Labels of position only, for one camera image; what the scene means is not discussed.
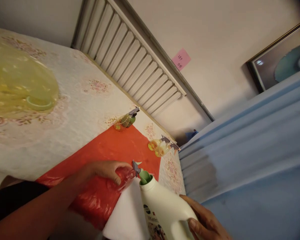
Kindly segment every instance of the green plastic cap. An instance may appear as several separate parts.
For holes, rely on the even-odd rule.
[[[141,181],[140,181],[141,185],[146,185],[147,183],[149,183],[152,180],[151,175],[147,171],[141,171],[139,173],[139,176],[141,179]]]

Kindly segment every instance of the floral tablecloth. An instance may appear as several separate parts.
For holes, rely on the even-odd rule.
[[[36,180],[135,108],[80,51],[3,29],[0,37],[52,70],[60,90],[57,105],[48,115],[33,111],[19,119],[0,117],[1,172]],[[164,135],[142,111],[134,126],[149,140]],[[169,152],[161,158],[159,183],[185,194],[178,154]]]

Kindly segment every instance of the pink sticky note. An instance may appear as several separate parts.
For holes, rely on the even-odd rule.
[[[172,59],[179,71],[181,71],[190,62],[190,60],[190,56],[183,48]]]

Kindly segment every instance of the radiator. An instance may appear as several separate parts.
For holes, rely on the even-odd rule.
[[[150,115],[186,95],[115,0],[87,0],[74,41]]]

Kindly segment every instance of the framed picture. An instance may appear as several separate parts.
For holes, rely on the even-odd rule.
[[[300,71],[300,24],[246,62],[259,92]]]

